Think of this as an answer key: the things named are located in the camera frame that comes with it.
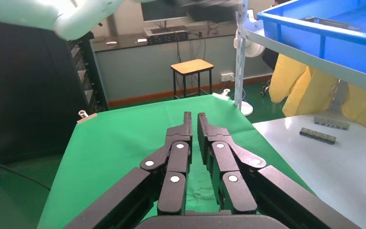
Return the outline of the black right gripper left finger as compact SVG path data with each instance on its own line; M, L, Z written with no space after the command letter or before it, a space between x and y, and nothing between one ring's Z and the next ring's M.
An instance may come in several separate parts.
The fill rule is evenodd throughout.
M99 196L67 229L133 229L157 203L158 215L185 212L193 126L191 112L183 124L167 129L162 147L141 161Z

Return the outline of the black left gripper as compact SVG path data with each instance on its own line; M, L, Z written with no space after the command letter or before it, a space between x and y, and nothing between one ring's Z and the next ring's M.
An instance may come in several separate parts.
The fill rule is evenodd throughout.
M193 21L235 22L242 0L183 0L183 9Z

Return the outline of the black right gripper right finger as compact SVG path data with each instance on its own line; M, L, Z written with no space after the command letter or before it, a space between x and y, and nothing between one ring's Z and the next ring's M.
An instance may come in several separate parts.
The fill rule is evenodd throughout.
M355 229L356 224L260 156L237 145L226 128L198 114L197 134L217 204L234 215L268 216L290 229Z

